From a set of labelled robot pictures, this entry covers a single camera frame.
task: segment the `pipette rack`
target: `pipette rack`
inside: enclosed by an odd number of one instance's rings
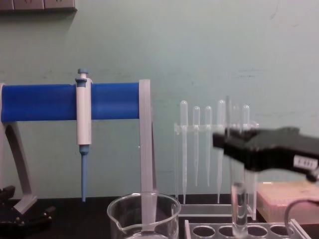
[[[223,100],[220,100],[218,102],[218,111],[215,116],[217,116],[217,123],[212,123],[212,120],[209,119],[211,117],[207,117],[208,114],[212,114],[212,108],[210,106],[207,106],[205,109],[205,124],[200,124],[200,118],[199,116],[195,116],[196,114],[199,114],[198,111],[199,107],[194,107],[194,110],[192,111],[193,115],[190,117],[193,117],[192,123],[188,124],[188,108],[185,108],[185,105],[187,106],[186,101],[181,102],[181,112],[180,112],[180,124],[175,123],[174,124],[174,174],[175,174],[175,197],[178,199],[179,194],[182,193],[180,190],[180,180],[183,177],[183,174],[186,171],[193,170],[194,165],[190,164],[189,162],[193,161],[194,159],[194,154],[191,154],[191,150],[188,150],[190,147],[194,147],[193,145],[187,145],[186,146],[186,167],[184,169],[180,169],[180,162],[183,161],[183,152],[180,153],[180,151],[185,150],[185,148],[180,147],[181,144],[184,144],[187,142],[187,139],[190,137],[193,137],[195,139],[196,133],[199,135],[203,134],[210,134],[210,150],[215,151],[217,149],[212,148],[212,143],[211,143],[211,137],[212,133],[215,131],[224,131],[225,129],[225,107],[223,106],[225,102]],[[249,112],[249,106],[248,105],[243,105],[243,113],[245,114],[242,118],[243,120],[241,121],[242,127],[247,129],[247,128],[252,128],[252,127],[258,127],[259,125],[254,122],[250,121],[250,112]],[[215,160],[214,157],[209,155],[210,161]],[[200,163],[204,163],[205,159],[202,157],[199,158]],[[250,216],[253,220],[256,219],[256,201],[257,201],[257,173],[253,173],[250,171],[245,171],[245,181],[246,181],[246,190],[247,190],[247,206],[248,206],[248,216]],[[187,204],[185,201],[185,198],[183,198],[181,205],[181,212],[180,212],[180,217],[231,217],[231,205],[230,204]]]
[[[294,239],[311,239],[303,228],[294,219],[290,222]],[[248,223],[250,239],[288,239],[285,225],[282,223]],[[186,239],[234,239],[232,224],[222,223],[189,223],[185,220]]]

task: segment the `white plastic support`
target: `white plastic support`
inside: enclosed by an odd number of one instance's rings
[[[4,84],[0,84],[0,107],[2,109],[2,88]],[[3,172],[4,159],[4,139],[8,139],[15,166],[18,172],[19,181],[22,189],[22,199],[14,206],[14,208],[24,214],[37,200],[37,196],[33,193],[32,183],[30,179],[29,169],[22,145],[22,140],[17,122],[0,124],[0,175]],[[3,179],[0,178],[0,186],[4,187]]]
[[[151,81],[139,81],[141,191],[156,192]],[[142,223],[155,222],[157,197],[142,196]]]

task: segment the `white label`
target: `white label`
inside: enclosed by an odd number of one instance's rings
[[[318,167],[318,160],[296,155],[294,157],[294,167],[314,170]]]

